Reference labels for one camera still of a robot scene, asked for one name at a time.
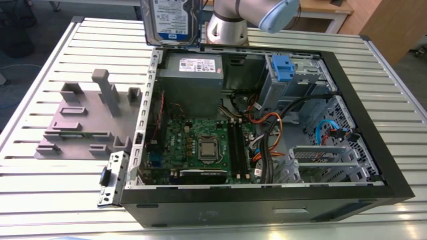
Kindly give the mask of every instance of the slotted table surface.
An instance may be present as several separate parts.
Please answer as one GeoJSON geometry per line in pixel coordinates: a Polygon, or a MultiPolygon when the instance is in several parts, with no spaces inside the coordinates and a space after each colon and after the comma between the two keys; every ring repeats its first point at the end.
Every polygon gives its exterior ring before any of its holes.
{"type": "Polygon", "coordinates": [[[250,29],[251,46],[337,53],[415,198],[337,223],[143,229],[122,208],[98,209],[107,161],[38,160],[38,142],[63,99],[64,82],[99,90],[91,75],[109,69],[118,91],[145,90],[153,47],[141,21],[72,22],[0,135],[0,237],[52,239],[391,239],[427,238],[426,112],[375,46],[359,36],[250,29]]]}

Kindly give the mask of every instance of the hard drive label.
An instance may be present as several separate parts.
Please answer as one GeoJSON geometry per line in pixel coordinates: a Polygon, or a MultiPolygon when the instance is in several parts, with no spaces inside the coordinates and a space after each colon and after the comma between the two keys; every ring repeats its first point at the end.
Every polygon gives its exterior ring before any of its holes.
{"type": "Polygon", "coordinates": [[[165,39],[182,40],[189,35],[189,0],[153,0],[157,32],[165,39]]]}

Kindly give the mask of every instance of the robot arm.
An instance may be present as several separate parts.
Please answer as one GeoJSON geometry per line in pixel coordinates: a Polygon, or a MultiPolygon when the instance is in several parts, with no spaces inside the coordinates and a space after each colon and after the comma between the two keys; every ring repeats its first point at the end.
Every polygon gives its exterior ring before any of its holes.
{"type": "Polygon", "coordinates": [[[249,39],[247,21],[269,33],[279,32],[293,20],[299,0],[217,0],[207,26],[214,44],[242,45],[249,39]]]}

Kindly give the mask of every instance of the metal bracket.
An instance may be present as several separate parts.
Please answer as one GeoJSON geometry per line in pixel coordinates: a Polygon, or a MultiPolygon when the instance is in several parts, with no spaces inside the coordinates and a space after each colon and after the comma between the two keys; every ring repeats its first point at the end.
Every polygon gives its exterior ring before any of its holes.
{"type": "Polygon", "coordinates": [[[99,184],[102,185],[98,208],[122,208],[121,199],[126,185],[130,155],[125,151],[110,155],[109,164],[102,171],[99,184]]]}

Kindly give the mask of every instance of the blue cable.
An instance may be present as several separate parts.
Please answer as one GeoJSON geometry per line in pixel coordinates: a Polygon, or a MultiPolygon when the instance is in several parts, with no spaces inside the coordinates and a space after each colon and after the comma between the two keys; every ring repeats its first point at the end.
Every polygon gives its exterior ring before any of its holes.
{"type": "Polygon", "coordinates": [[[20,101],[18,103],[14,103],[12,105],[0,106],[0,109],[7,109],[20,104],[20,101]]]}
{"type": "Polygon", "coordinates": [[[322,120],[318,124],[318,127],[315,128],[315,141],[318,142],[318,144],[322,143],[321,130],[325,123],[329,123],[334,129],[341,128],[339,124],[334,120],[330,120],[330,119],[322,120]]]}

